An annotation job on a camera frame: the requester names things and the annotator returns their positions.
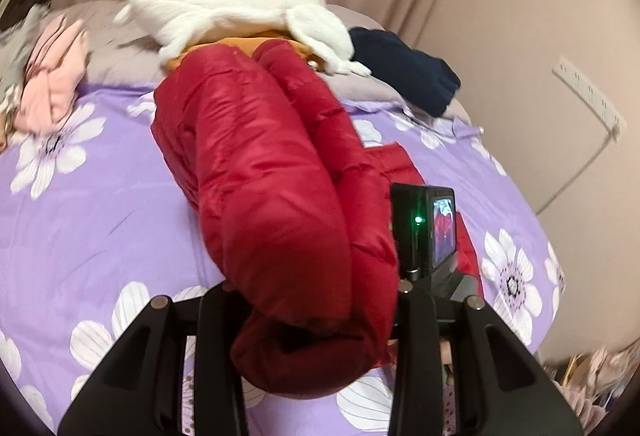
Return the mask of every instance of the electrical outlet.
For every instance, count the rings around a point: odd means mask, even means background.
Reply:
[[[583,99],[617,142],[626,129],[626,122],[607,97],[563,57],[554,66],[553,73]]]

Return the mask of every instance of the pink clothing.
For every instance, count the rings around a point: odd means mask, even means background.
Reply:
[[[61,15],[45,28],[27,63],[25,87],[15,129],[33,134],[60,130],[69,118],[78,86],[86,70],[88,53],[84,23],[65,29]]]

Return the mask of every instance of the wall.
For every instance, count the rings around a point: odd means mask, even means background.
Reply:
[[[436,0],[418,46],[460,75],[460,101],[534,210],[607,136],[551,73],[559,56],[623,113],[621,142],[540,214],[568,283],[543,355],[640,336],[640,0]]]

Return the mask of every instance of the yellow garment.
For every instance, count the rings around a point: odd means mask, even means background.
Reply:
[[[271,39],[284,39],[291,47],[296,51],[298,55],[305,61],[315,61],[318,64],[318,69],[322,70],[324,68],[324,61],[317,57],[311,50],[309,46],[306,44],[302,44],[300,42],[294,41],[291,37],[284,35],[277,31],[265,31],[253,37],[227,37],[224,39],[220,39],[219,41],[214,42],[213,44],[225,44],[227,46],[232,46],[238,48],[242,53],[250,57],[254,54],[254,51],[258,49],[258,46],[265,41]],[[182,60],[192,51],[196,51],[198,48],[203,48],[205,46],[210,46],[210,44],[196,44],[195,46],[191,46],[187,48],[179,57],[175,59],[171,59],[165,64],[165,69],[167,71],[175,70],[181,63]]]

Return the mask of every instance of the silver bolt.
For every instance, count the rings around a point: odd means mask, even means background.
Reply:
[[[166,308],[169,304],[169,298],[166,295],[156,295],[151,299],[151,307],[154,310],[161,310]]]
[[[398,291],[400,293],[409,293],[412,289],[414,289],[414,283],[407,281],[407,279],[400,280],[398,284]]]
[[[478,297],[478,295],[471,295],[466,299],[466,304],[474,310],[481,310],[484,308],[486,303],[482,297]]]

